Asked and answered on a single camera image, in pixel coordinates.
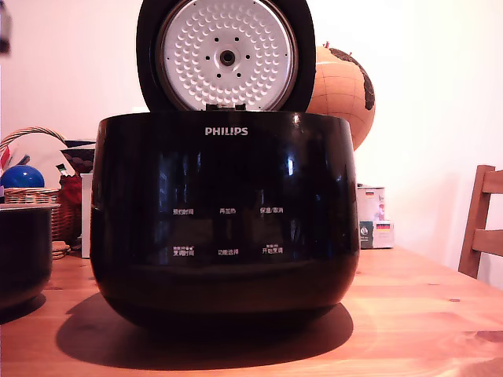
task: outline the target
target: blue ball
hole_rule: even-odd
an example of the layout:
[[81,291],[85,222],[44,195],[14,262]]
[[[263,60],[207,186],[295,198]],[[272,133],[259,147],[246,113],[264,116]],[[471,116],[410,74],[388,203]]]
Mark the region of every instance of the blue ball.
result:
[[8,169],[0,178],[0,185],[11,188],[41,188],[45,187],[44,177],[34,167],[19,165]]

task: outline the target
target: philips logo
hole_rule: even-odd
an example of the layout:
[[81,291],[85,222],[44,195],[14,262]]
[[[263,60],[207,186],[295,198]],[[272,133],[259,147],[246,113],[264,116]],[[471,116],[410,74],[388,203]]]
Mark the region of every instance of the philips logo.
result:
[[206,136],[248,136],[248,128],[240,127],[206,127]]

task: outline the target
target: basket handle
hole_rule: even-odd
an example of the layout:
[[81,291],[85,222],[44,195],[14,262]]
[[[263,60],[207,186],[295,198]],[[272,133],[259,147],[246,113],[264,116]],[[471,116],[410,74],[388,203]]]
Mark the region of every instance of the basket handle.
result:
[[5,139],[2,140],[2,143],[0,143],[0,156],[7,149],[7,146],[11,142],[16,140],[18,137],[28,135],[28,134],[47,134],[47,135],[55,137],[56,139],[60,140],[62,143],[64,143],[64,140],[65,140],[63,135],[59,134],[56,131],[49,130],[47,128],[43,128],[43,127],[23,128],[22,130],[12,132],[10,135],[8,135]]

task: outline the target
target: wicker basket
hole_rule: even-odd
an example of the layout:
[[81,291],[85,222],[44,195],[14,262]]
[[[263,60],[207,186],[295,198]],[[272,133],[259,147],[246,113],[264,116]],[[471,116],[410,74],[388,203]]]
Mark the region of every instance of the wicker basket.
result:
[[[18,130],[7,136],[0,144],[0,156],[10,142],[27,134],[48,134],[64,142],[64,137],[52,130],[41,127]],[[61,190],[56,188],[7,188],[5,190],[6,203],[57,203],[60,206],[53,209],[52,226],[53,241],[64,241],[72,244],[82,231],[82,208],[69,203]]]

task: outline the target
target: globe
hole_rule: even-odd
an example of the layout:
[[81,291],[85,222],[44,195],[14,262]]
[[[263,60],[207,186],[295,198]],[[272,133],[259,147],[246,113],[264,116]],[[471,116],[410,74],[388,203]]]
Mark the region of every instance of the globe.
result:
[[376,114],[376,97],[370,77],[347,53],[317,48],[317,72],[307,112],[346,119],[356,150],[366,139]]

